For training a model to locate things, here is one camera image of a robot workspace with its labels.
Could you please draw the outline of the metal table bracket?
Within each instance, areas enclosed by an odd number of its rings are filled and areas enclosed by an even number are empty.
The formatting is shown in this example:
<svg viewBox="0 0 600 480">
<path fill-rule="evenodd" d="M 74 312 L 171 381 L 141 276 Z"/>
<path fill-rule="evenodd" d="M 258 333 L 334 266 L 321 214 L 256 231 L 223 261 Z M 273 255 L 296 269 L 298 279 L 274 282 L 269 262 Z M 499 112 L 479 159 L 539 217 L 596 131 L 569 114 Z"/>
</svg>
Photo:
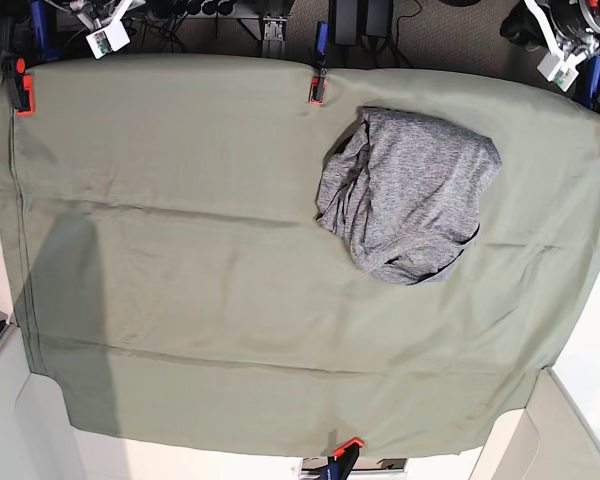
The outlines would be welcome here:
<svg viewBox="0 0 600 480">
<path fill-rule="evenodd" d="M 283 59 L 286 47 L 285 18 L 265 17 L 261 22 L 261 55 L 264 58 Z"/>
</svg>

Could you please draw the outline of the orange black clamp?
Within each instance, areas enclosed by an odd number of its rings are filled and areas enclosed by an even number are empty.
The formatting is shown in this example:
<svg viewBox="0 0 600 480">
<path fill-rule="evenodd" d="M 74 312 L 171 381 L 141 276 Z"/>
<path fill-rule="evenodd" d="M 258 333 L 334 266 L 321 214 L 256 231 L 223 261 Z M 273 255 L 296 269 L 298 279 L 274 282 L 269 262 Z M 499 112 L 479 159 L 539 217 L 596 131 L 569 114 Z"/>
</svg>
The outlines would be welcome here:
<svg viewBox="0 0 600 480">
<path fill-rule="evenodd" d="M 337 447 L 332 455 L 328 457 L 320 478 L 325 480 L 347 480 L 359 458 L 360 450 L 364 446 L 365 444 L 360 438 L 353 437 Z"/>
<path fill-rule="evenodd" d="M 8 56 L 2 63 L 2 73 L 17 116 L 30 115 L 35 111 L 33 78 L 26 72 L 23 58 Z"/>
<path fill-rule="evenodd" d="M 308 98 L 310 104 L 320 105 L 323 103 L 327 72 L 326 68 L 320 68 L 312 77 Z"/>
</svg>

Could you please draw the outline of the orange black clamp centre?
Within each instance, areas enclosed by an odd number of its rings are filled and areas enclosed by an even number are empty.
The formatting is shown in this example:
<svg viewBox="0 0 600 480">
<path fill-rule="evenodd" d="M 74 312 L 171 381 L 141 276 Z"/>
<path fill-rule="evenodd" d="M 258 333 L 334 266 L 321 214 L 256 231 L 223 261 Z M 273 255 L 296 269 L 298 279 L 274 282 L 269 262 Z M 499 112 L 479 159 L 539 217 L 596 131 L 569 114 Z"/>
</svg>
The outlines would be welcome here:
<svg viewBox="0 0 600 480">
<path fill-rule="evenodd" d="M 320 105 L 323 103 L 327 72 L 326 68 L 320 68 L 312 77 L 308 98 L 310 104 Z"/>
</svg>

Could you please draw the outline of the orange black clamp left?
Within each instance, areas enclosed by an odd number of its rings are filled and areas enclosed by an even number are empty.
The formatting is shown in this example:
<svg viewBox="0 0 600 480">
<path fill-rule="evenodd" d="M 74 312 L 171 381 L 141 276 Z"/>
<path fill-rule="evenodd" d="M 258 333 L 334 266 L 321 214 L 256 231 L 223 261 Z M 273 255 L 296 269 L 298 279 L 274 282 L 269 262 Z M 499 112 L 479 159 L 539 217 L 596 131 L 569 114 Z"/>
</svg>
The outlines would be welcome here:
<svg viewBox="0 0 600 480">
<path fill-rule="evenodd" d="M 35 111 L 33 78 L 26 72 L 23 58 L 8 56 L 2 63 L 2 73 L 17 116 L 30 115 Z"/>
</svg>

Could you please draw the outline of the grey long-sleeve T-shirt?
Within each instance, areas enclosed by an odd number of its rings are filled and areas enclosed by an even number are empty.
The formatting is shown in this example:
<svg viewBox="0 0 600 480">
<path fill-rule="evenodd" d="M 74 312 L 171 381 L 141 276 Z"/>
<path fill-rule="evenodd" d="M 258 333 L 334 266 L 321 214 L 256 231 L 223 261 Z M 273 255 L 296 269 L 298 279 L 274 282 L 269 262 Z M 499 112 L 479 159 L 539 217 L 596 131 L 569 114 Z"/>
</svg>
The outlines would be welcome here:
<svg viewBox="0 0 600 480">
<path fill-rule="evenodd" d="M 405 286 L 440 282 L 477 237 L 480 197 L 501 166 L 493 141 L 468 128 L 364 108 L 324 166 L 316 221 L 364 273 Z"/>
</svg>

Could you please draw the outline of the orange black clamp bottom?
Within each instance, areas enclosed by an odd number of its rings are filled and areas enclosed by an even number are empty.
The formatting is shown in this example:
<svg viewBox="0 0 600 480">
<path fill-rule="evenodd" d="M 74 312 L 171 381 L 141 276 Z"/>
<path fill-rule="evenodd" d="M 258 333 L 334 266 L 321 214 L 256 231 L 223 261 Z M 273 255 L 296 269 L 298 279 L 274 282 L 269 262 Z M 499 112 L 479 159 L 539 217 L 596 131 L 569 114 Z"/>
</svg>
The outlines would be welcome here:
<svg viewBox="0 0 600 480">
<path fill-rule="evenodd" d="M 359 458 L 360 450 L 364 446 L 365 444 L 360 438 L 353 437 L 337 447 L 332 455 L 328 457 L 320 478 L 325 480 L 347 480 Z"/>
</svg>

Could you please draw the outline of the green table cloth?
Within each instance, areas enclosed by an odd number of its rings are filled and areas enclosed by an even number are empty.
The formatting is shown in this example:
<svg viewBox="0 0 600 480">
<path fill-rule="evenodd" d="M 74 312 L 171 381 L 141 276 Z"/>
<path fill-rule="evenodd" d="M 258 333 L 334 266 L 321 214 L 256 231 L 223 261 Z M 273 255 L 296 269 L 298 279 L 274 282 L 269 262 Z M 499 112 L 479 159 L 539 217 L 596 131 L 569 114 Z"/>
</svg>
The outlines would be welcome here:
<svg viewBox="0 0 600 480">
<path fill-rule="evenodd" d="M 308 457 L 483 444 L 564 348 L 600 271 L 600 116 L 563 96 L 422 70 L 200 55 L 0 76 L 0 235 L 30 369 L 72 425 Z M 327 156 L 365 107 L 493 140 L 477 239 L 442 282 L 361 272 L 316 223 Z"/>
</svg>

